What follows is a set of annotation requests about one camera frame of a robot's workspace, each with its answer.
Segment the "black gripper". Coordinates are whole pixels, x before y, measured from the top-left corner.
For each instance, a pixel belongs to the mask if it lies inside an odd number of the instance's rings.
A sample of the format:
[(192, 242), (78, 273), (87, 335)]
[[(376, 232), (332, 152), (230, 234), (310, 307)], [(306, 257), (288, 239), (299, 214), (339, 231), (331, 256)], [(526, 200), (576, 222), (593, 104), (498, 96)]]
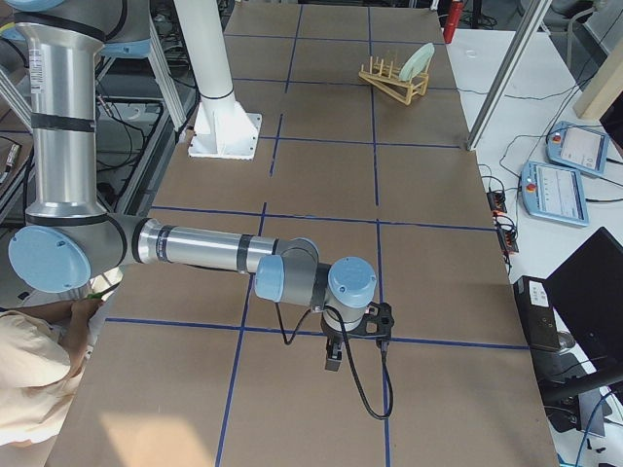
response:
[(338, 372), (343, 360), (342, 346), (344, 342), (344, 334), (342, 331), (338, 331), (332, 327), (323, 327), (322, 331), (327, 338), (325, 370)]

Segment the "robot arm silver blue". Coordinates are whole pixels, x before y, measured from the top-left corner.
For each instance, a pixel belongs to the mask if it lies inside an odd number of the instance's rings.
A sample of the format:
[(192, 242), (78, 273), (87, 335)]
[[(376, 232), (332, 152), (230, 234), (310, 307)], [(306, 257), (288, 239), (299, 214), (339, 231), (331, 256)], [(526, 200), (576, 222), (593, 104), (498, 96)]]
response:
[(352, 361), (350, 340), (386, 352), (393, 319), (374, 302), (377, 277), (363, 259), (320, 261), (308, 239), (220, 233), (166, 225), (147, 216), (165, 167), (141, 157), (115, 203), (97, 195), (96, 62), (146, 58), (173, 123), (187, 132), (190, 110), (177, 85), (146, 1), (15, 1), (14, 30), (28, 51), (36, 197), (8, 245), (15, 273), (60, 293), (109, 269), (155, 262), (249, 273), (257, 296), (318, 314), (329, 371)]

